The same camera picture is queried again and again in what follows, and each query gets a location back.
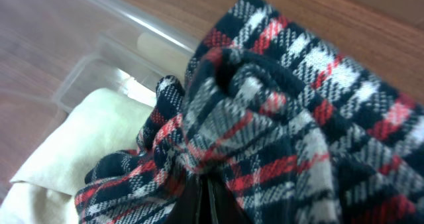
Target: cream fabric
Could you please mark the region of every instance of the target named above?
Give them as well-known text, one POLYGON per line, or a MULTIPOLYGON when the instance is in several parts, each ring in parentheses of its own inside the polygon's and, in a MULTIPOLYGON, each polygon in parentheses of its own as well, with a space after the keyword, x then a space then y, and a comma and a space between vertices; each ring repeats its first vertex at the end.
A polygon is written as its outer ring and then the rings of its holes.
POLYGON ((88 95, 12 178, 0 223, 75 223, 72 196, 84 187, 85 175, 103 156, 136 148, 135 137, 151 111, 108 89, 88 95), (20 213, 28 215, 14 220, 20 213))

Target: black object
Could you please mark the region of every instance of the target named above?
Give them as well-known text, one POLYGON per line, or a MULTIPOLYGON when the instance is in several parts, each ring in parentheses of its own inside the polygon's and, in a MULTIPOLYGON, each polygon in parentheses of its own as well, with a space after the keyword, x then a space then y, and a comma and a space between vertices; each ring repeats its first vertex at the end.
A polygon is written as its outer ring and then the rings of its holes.
POLYGON ((251 224, 224 182, 214 174, 189 179, 165 224, 251 224))

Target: plaid cloth bundle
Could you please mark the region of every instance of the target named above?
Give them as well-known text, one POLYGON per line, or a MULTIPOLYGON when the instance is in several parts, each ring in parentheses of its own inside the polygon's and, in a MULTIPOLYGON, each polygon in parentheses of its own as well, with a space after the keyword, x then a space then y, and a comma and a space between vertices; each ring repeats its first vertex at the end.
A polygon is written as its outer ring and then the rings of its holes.
POLYGON ((80 223, 161 223, 216 172, 253 223, 424 222, 422 106, 262 0, 239 0, 159 81, 138 151, 103 158, 80 223))

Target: cloth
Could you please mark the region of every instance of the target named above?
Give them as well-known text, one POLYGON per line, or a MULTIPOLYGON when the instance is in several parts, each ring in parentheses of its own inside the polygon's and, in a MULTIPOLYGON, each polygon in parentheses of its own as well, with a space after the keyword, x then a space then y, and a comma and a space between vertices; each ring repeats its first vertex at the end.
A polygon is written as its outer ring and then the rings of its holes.
POLYGON ((0 223, 77 223, 74 195, 97 161, 133 139, 153 108, 108 89, 90 93, 12 178, 0 223))
POLYGON ((139 152, 106 156, 80 223, 161 223, 216 172, 253 223, 421 223, 422 106, 262 0, 239 0, 159 81, 139 152))

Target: tartan pattern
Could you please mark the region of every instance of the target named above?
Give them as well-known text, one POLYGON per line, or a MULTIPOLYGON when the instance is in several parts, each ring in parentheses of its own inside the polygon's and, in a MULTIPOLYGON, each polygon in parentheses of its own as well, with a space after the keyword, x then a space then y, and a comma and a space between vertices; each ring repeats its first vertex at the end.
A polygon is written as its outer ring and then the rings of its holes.
POLYGON ((80 223, 161 223, 219 172, 254 223, 422 223, 422 106, 281 16, 239 0, 156 88, 135 150, 106 156, 80 223))

